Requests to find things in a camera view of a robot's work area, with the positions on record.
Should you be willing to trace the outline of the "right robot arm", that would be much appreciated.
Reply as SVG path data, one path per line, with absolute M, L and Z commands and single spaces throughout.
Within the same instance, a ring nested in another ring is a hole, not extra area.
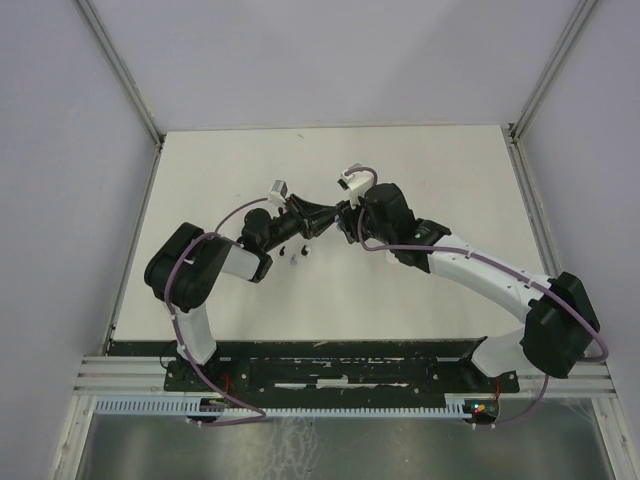
M 525 368 L 563 379 L 582 359 L 600 325 L 576 276 L 534 275 L 472 248 L 447 227 L 417 218 L 393 183 L 339 184 L 348 194 L 338 218 L 349 242 L 374 239 L 400 264 L 461 284 L 520 322 L 511 333 L 481 338 L 464 354 L 458 370 L 467 389 L 481 391 L 495 377 Z

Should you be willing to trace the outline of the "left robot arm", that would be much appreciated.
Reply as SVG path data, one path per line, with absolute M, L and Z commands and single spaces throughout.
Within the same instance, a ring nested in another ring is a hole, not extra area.
M 152 257 L 144 282 L 164 302 L 176 332 L 177 352 L 191 362 L 187 379 L 198 389 L 209 390 L 221 378 L 220 364 L 211 359 L 217 349 L 211 333 L 206 301 L 221 274 L 252 283 L 261 282 L 270 270 L 270 252 L 296 235 L 313 239 L 335 221 L 337 208 L 306 201 L 295 194 L 284 200 L 276 216 L 259 208 L 259 199 L 244 210 L 238 239 L 219 230 L 206 232 L 189 222 L 181 224 Z

